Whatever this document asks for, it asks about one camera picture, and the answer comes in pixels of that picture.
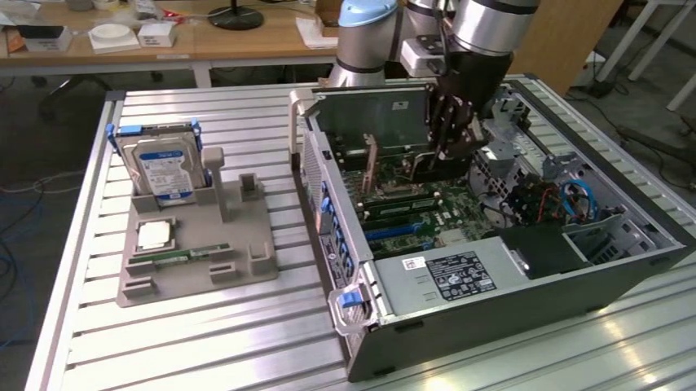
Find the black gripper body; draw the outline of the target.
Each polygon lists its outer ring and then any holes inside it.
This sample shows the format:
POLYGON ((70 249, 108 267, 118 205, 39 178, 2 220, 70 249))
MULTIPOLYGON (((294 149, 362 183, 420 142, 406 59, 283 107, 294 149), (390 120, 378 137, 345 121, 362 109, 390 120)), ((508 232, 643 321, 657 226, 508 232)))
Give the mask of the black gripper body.
POLYGON ((437 78, 438 92, 470 103, 473 109, 482 109, 494 97, 512 61, 513 53, 502 56, 473 51, 450 53, 448 74, 437 78))

